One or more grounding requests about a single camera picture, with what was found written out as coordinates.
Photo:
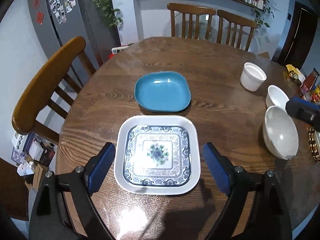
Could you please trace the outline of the small white bowl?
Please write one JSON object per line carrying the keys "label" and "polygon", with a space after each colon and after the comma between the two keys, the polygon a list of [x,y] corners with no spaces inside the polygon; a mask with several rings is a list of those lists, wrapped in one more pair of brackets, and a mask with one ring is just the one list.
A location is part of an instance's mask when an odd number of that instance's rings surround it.
{"label": "small white bowl", "polygon": [[289,101],[286,93],[278,86],[270,85],[267,89],[267,96],[265,99],[266,107],[277,106],[285,111],[286,103]]}

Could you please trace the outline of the large grey-white bowl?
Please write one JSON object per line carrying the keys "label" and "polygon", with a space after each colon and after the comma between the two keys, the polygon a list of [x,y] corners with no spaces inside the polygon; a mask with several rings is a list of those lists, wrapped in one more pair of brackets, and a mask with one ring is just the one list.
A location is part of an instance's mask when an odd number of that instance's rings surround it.
{"label": "large grey-white bowl", "polygon": [[267,149],[277,158],[289,160],[299,148],[298,132],[292,118],[278,106],[265,112],[263,138]]}

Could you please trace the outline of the white ramekin cup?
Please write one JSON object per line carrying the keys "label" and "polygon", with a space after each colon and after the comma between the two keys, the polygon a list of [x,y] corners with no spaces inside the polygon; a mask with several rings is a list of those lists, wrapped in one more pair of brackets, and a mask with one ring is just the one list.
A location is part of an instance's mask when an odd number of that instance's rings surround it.
{"label": "white ramekin cup", "polygon": [[255,92],[266,80],[267,75],[259,66],[251,62],[244,64],[240,83],[246,90]]}

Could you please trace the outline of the blue patterned square plate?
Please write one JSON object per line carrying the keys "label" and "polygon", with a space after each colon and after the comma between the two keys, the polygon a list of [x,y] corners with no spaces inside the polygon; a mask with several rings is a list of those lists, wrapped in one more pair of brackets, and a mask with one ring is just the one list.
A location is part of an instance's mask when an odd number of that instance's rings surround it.
{"label": "blue patterned square plate", "polygon": [[195,125],[180,115],[137,115],[120,127],[114,177],[131,193],[180,195],[199,182],[201,161]]}

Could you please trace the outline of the yellow snack bag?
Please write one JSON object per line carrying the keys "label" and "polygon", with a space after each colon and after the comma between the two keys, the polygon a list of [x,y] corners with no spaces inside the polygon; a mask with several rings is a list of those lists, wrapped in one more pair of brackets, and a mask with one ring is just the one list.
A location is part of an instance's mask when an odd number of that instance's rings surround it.
{"label": "yellow snack bag", "polygon": [[299,69],[297,69],[296,67],[294,67],[291,64],[287,64],[286,68],[287,68],[289,77],[294,79],[294,81],[297,84],[301,85],[304,82],[305,76],[301,73],[301,71]]}

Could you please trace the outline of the dark wooden door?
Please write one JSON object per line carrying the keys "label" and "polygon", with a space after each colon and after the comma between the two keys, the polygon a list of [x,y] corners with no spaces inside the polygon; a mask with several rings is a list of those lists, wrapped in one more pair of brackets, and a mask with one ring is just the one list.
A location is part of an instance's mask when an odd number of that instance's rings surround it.
{"label": "dark wooden door", "polygon": [[296,2],[284,44],[276,50],[272,61],[282,66],[291,64],[301,69],[311,49],[317,24],[316,12]]}

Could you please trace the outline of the right green vine plant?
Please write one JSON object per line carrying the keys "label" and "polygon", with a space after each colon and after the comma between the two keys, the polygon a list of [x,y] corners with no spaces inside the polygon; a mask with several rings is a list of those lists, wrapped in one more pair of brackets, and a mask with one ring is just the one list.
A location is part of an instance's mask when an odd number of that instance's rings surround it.
{"label": "right green vine plant", "polygon": [[268,18],[271,16],[274,19],[274,13],[271,9],[270,0],[259,0],[258,4],[261,5],[261,9],[255,11],[255,19],[258,27],[270,28],[270,24],[267,22]]}

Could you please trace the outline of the wooden chair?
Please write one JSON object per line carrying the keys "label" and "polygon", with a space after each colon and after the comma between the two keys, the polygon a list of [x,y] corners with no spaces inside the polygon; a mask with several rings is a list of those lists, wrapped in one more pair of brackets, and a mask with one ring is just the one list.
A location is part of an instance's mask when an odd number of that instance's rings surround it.
{"label": "wooden chair", "polygon": [[258,27],[257,23],[253,20],[249,20],[247,18],[224,10],[218,10],[217,15],[219,17],[219,25],[216,42],[219,44],[222,43],[223,21],[225,20],[228,22],[225,44],[230,45],[234,48],[240,49],[242,36],[244,34],[244,28],[250,28],[247,42],[244,48],[244,51],[248,51],[253,38],[253,33]]}
{"label": "wooden chair", "polygon": [[86,42],[77,36],[64,44],[37,72],[21,95],[12,114],[11,123],[14,130],[26,135],[34,132],[42,138],[58,145],[59,133],[36,120],[39,112],[48,106],[62,118],[67,118],[68,113],[55,103],[51,97],[53,93],[60,96],[70,106],[74,100],[59,87],[63,80],[77,94],[81,87],[68,74],[72,62],[79,58],[82,66],[89,76],[96,70],[85,53]]}
{"label": "wooden chair", "polygon": [[200,36],[200,16],[208,16],[204,39],[209,40],[212,19],[216,15],[215,9],[182,3],[168,3],[167,9],[170,11],[171,37],[176,36],[175,12],[178,12],[182,15],[181,38],[198,40]]}

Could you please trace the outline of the back right wooden chair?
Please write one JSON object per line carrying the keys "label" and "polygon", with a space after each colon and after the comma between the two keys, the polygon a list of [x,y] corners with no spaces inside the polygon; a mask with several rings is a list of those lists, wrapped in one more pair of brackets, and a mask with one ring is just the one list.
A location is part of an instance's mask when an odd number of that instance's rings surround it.
{"label": "back right wooden chair", "polygon": [[225,20],[228,22],[225,44],[230,45],[234,48],[240,49],[242,36],[244,34],[244,28],[250,28],[247,42],[244,48],[244,51],[248,51],[253,38],[253,33],[258,27],[257,23],[253,20],[249,20],[247,18],[224,10],[218,10],[217,15],[219,17],[219,25],[216,42],[219,44],[222,43],[223,21]]}

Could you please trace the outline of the back left wooden chair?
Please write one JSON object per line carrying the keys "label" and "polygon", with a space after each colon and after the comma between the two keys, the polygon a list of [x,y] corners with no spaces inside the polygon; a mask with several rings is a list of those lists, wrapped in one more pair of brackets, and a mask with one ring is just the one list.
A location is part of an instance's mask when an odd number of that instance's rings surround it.
{"label": "back left wooden chair", "polygon": [[178,12],[182,15],[181,38],[198,40],[200,36],[200,16],[208,16],[204,39],[209,40],[212,19],[216,15],[215,9],[182,3],[168,3],[167,9],[170,11],[171,37],[176,36],[175,12]]}

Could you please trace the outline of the grey refrigerator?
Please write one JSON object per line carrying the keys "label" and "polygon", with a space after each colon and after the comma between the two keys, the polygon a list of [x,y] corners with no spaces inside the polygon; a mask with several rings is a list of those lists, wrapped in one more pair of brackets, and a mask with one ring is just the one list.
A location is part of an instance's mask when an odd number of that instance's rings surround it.
{"label": "grey refrigerator", "polygon": [[117,27],[108,27],[92,0],[27,0],[35,33],[47,58],[74,37],[85,39],[94,68],[120,45]]}

